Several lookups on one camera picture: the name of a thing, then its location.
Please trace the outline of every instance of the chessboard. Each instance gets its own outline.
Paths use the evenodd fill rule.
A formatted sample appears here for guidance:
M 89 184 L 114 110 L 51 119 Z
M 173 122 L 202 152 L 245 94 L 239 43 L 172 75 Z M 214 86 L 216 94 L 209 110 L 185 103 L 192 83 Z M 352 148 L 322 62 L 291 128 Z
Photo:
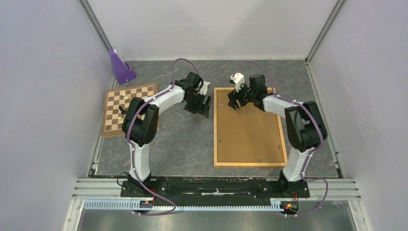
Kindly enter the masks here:
M 128 110 L 130 101 L 134 97 L 144 99 L 158 92 L 157 83 L 130 86 L 107 90 L 103 108 L 102 137 L 125 135 L 122 123 Z

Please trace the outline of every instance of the cork board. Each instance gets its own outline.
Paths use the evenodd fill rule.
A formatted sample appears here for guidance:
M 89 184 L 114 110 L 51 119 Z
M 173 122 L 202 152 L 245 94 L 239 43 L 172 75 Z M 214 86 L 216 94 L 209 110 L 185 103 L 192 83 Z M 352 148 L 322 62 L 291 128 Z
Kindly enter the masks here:
M 228 106 L 232 90 L 214 88 L 214 165 L 285 166 L 288 157 L 281 117 L 252 103 L 235 111 Z

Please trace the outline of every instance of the wooden board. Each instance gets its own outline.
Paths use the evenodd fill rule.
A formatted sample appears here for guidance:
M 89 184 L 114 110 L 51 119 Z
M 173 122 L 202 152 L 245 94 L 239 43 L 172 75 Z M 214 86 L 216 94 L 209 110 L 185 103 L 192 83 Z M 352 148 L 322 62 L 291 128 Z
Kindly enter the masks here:
M 233 88 L 214 88 L 214 165 L 285 166 L 281 117 L 254 107 L 228 106 Z
M 128 110 L 130 101 L 134 97 L 146 98 L 158 92 L 157 83 L 115 88 L 105 93 L 105 104 L 103 107 L 103 122 L 101 129 L 102 137 L 113 137 L 125 135 L 122 132 L 122 123 L 125 115 L 122 115 L 119 106 Z

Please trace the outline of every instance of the white wall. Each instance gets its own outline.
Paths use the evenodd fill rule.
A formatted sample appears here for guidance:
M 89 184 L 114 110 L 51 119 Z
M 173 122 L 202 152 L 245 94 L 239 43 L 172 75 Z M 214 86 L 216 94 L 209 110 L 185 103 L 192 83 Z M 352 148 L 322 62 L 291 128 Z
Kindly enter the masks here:
M 113 81 L 77 0 L 0 1 L 0 230 L 61 230 Z
M 347 1 L 311 62 L 374 230 L 407 230 L 408 1 Z
M 126 60 L 303 59 L 336 0 L 89 0 Z

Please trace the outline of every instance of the gray mat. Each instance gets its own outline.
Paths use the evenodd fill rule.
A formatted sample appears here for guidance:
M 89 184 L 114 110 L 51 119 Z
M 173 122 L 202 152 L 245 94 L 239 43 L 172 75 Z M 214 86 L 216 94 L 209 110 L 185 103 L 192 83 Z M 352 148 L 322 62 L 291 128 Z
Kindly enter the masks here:
M 276 87 L 277 92 L 287 98 L 299 101 L 314 100 L 312 86 L 304 61 L 300 60 L 262 60 L 257 61 L 265 71 L 272 73 L 267 77 L 267 86 Z M 145 83 L 159 84 L 159 90 L 170 82 L 173 61 L 136 61 L 129 62 L 136 70 L 137 79 L 121 85 Z M 229 76 L 241 61 L 194 61 L 204 81 L 211 82 L 209 94 L 214 87 L 232 87 Z M 192 68 L 188 63 L 176 64 L 176 78 L 187 76 Z M 244 64 L 240 72 L 246 80 L 253 74 L 261 73 L 256 66 Z M 154 176 L 278 176 L 281 167 L 215 167 L 213 164 L 213 107 L 210 117 L 193 115 L 176 104 L 161 114 L 161 129 L 151 143 L 150 169 Z M 287 153 L 289 141 L 284 128 Z M 130 152 L 124 137 L 104 139 L 96 175 L 118 175 L 130 168 Z M 317 151 L 306 171 L 307 177 L 337 177 L 337 171 L 329 144 Z

